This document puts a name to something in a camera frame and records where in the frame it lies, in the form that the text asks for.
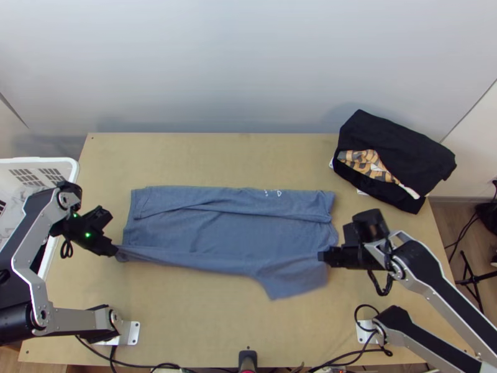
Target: wooden floor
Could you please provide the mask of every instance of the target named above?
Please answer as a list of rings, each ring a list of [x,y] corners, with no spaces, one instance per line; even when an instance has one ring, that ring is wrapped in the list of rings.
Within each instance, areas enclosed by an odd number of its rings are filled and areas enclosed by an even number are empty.
[[[474,212],[474,205],[470,203],[432,203],[433,214],[439,228],[440,236],[444,245],[453,243],[461,230]],[[464,250],[475,275],[484,274],[497,270],[490,265],[490,260],[497,249],[497,236],[486,230],[477,221],[469,229],[467,235],[459,245]],[[451,263],[452,273],[456,280],[462,278],[463,261],[456,254]],[[497,325],[497,278],[488,279],[478,286],[483,302],[485,315]],[[474,299],[463,287],[461,291],[471,301]],[[0,367],[2,372],[11,373],[111,373],[109,367],[81,367],[81,366],[58,366],[51,364],[29,364],[17,362],[17,353],[6,348],[0,348]],[[354,366],[349,367],[356,373],[368,371],[379,373],[422,373],[427,370],[425,364],[406,364],[397,366]],[[121,373],[143,373],[143,369],[117,368]],[[221,373],[215,369],[196,369],[198,373]],[[269,369],[261,369],[261,373],[269,373]],[[288,373],[286,369],[279,369],[272,373]]]

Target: white laundry basket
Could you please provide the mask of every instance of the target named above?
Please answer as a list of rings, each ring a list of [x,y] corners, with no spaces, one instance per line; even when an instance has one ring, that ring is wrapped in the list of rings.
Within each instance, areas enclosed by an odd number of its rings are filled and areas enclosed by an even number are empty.
[[[22,185],[53,188],[59,181],[75,182],[79,171],[80,165],[71,158],[0,159],[0,220],[14,192]],[[47,276],[56,246],[57,238],[50,237],[38,271],[43,279]]]

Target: wooden table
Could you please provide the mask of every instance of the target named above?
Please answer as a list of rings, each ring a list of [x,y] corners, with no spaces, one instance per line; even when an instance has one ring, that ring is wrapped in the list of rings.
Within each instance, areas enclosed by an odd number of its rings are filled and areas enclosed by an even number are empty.
[[[331,190],[336,193],[333,224],[340,232],[352,215],[380,208],[391,229],[403,229],[426,243],[452,279],[431,207],[404,213],[356,189],[328,163],[337,135],[322,134],[90,134],[80,158],[78,183],[86,212],[103,205],[114,219],[106,234],[121,243],[131,189],[148,185],[201,185],[262,189]],[[379,274],[385,281],[385,274]],[[120,346],[116,357],[134,364],[168,361],[185,367],[234,367],[238,352],[254,349],[266,367],[321,364],[357,350],[353,311],[361,303],[379,310],[399,305],[413,320],[444,340],[468,349],[461,337],[418,294],[394,283],[379,297],[365,271],[330,269],[329,283],[313,292],[270,301],[247,277],[118,263],[75,249],[71,259],[55,258],[47,279],[54,305],[116,307],[142,323],[139,343]],[[109,354],[109,347],[97,349]],[[422,360],[405,348],[393,357],[365,354],[359,364],[407,364]],[[25,341],[20,360],[107,365],[72,337]]]

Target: cable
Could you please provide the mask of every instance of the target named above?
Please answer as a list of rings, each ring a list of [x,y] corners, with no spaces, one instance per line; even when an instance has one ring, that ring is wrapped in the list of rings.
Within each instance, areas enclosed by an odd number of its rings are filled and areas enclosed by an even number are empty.
[[[362,304],[362,305],[359,305],[359,306],[357,306],[357,307],[355,308],[355,311],[353,312],[353,319],[355,320],[355,323],[357,324],[357,326],[358,326],[359,328],[363,329],[364,331],[374,332],[374,331],[376,331],[376,329],[366,329],[366,328],[364,328],[364,327],[360,324],[360,322],[359,322],[359,321],[357,321],[357,313],[359,312],[359,310],[360,310],[361,308],[364,308],[364,307],[369,307],[369,308],[371,308],[371,309],[375,310],[377,315],[379,315],[379,314],[380,314],[380,312],[379,312],[379,311],[378,311],[375,307],[373,307],[373,306],[371,306],[371,305],[367,305],[367,304]]]
[[[390,293],[390,290],[392,289],[392,284],[393,284],[392,276],[389,273],[386,274],[386,285],[385,285],[385,288],[382,289],[380,287],[380,284],[378,283],[378,280],[376,279],[376,276],[373,273],[373,271],[368,269],[367,272],[368,272],[369,278],[371,279],[371,281],[373,282],[373,285],[375,286],[376,293],[381,297],[387,296]]]
[[[114,355],[116,354],[117,346],[112,346],[111,348],[111,356],[109,358],[109,364],[111,365],[112,373],[117,373],[116,368],[114,367]]]
[[[62,259],[66,259],[66,258],[72,257],[73,254],[74,254],[74,248],[73,248],[73,245],[71,243],[71,240],[69,240],[66,237],[64,243],[60,247],[60,257]]]
[[[492,184],[494,185],[495,187],[495,192],[493,194],[493,197],[492,199],[490,200],[490,203],[494,202],[495,201],[495,198],[497,197],[497,179],[496,180],[492,180]],[[473,225],[473,223],[475,221],[477,221],[479,219],[479,217],[476,216],[476,213],[474,213],[471,218],[468,220],[468,222],[466,223],[466,225],[461,229],[461,231],[459,232],[459,235],[457,237],[457,240],[454,241],[453,243],[451,243],[450,245],[447,245],[444,247],[444,249],[448,249],[452,246],[454,246],[454,249],[452,250],[452,252],[450,253],[450,256],[449,256],[449,263],[452,261],[452,258],[454,257],[454,254],[456,253],[457,251],[457,246],[459,245],[459,243],[462,241],[462,239],[464,238],[464,236],[466,236],[466,233],[468,232],[468,230],[470,229],[471,225]]]
[[[343,354],[343,355],[340,355],[339,357],[335,357],[334,359],[331,359],[330,361],[327,361],[324,364],[321,364],[320,366],[310,368],[308,370],[308,372],[309,373],[314,373],[314,372],[316,372],[319,369],[322,369],[324,367],[342,367],[342,366],[352,365],[354,362],[358,361],[362,357],[362,355],[365,354],[366,352],[383,352],[388,357],[392,356],[393,352],[391,352],[390,350],[385,349],[383,346],[380,346],[380,348],[376,348],[376,349],[366,350],[366,348],[368,347],[368,344],[371,341],[371,339],[376,334],[378,334],[378,333],[379,333],[378,330],[375,330],[374,332],[372,332],[369,335],[369,338],[366,340],[366,343],[364,344],[364,346],[363,346],[363,348],[361,350],[348,352],[347,354]],[[358,356],[355,359],[352,359],[351,361],[341,362],[339,364],[336,363],[338,360],[341,360],[344,357],[351,356],[351,355],[358,355]]]
[[[148,365],[138,365],[138,364],[128,364],[127,362],[122,362],[122,361],[119,361],[119,360],[116,360],[114,359],[113,357],[107,357],[103,354],[101,354],[100,352],[98,352],[97,350],[93,349],[92,347],[88,346],[85,342],[83,342],[83,340],[81,340],[80,337],[78,336],[75,336],[76,339],[84,346],[86,347],[87,349],[89,349],[91,352],[93,352],[95,355],[101,357],[102,359],[105,359],[107,360],[108,362],[111,362],[113,364],[119,364],[119,365],[122,365],[124,367],[130,367],[130,368],[144,368],[144,369],[156,369],[158,368],[159,366],[162,367],[162,368],[169,368],[169,369],[181,369],[181,367],[177,364],[173,364],[171,362],[163,362],[161,364],[158,364],[156,366],[148,366]]]
[[[321,364],[320,366],[310,368],[308,370],[308,373],[316,372],[319,369],[322,369],[324,367],[342,367],[342,366],[352,365],[354,362],[358,361],[361,358],[361,356],[363,354],[365,354],[366,352],[383,352],[388,357],[393,356],[393,352],[391,352],[390,350],[387,350],[383,346],[380,346],[380,348],[366,350],[366,348],[368,347],[368,344],[371,341],[371,339],[373,338],[373,336],[378,334],[379,332],[377,329],[366,329],[363,326],[361,326],[361,324],[357,321],[357,313],[359,312],[359,310],[361,308],[364,308],[364,307],[368,307],[368,308],[371,308],[372,310],[375,310],[377,315],[380,313],[375,307],[368,305],[366,303],[357,306],[353,312],[353,319],[355,320],[355,323],[359,326],[359,328],[363,329],[364,331],[371,332],[371,334],[369,335],[368,339],[366,340],[366,343],[364,344],[363,348],[361,350],[358,350],[358,351],[348,352],[347,354],[343,354],[343,355],[340,355],[339,357],[335,357],[334,359],[331,359],[330,361],[327,361],[324,364]],[[336,363],[338,360],[341,360],[344,357],[351,356],[351,355],[358,355],[358,356],[349,362],[344,362],[344,363],[340,363],[340,364]]]
[[[452,250],[452,252],[450,253],[450,257],[449,257],[449,263],[452,261],[452,258],[454,257],[454,254],[455,252],[457,251],[457,246],[459,246],[459,243],[461,242],[462,238],[464,237],[464,235],[466,235],[466,232],[468,231],[468,229],[470,229],[471,225],[473,225],[473,223],[475,221],[477,221],[479,218],[476,217],[473,221],[470,221],[468,224],[467,224],[467,227],[466,227],[466,230],[464,231],[464,233],[462,234],[461,236],[461,233],[459,234],[459,236],[461,237],[460,239],[458,239],[454,245],[454,250]]]

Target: gray t-shirt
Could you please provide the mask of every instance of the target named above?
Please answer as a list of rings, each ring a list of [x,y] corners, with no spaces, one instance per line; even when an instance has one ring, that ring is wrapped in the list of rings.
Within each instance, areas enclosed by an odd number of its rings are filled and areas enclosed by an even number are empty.
[[[116,258],[247,275],[271,299],[290,297],[327,283],[317,252],[337,243],[333,200],[329,191],[133,190]]]

